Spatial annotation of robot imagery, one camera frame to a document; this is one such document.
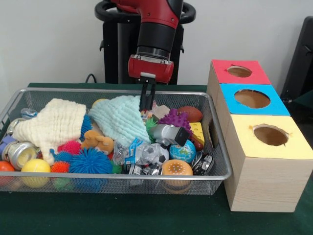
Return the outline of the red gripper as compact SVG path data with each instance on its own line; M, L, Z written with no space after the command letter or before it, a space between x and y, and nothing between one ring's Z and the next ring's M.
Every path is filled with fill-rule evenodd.
M156 82L168 84L174 70L174 63L165 59L157 59L143 55L131 55L128 61L128 73L130 77L154 78ZM151 84L150 94L147 96L148 82L142 81L140 95L140 110L151 110L155 98L156 84Z

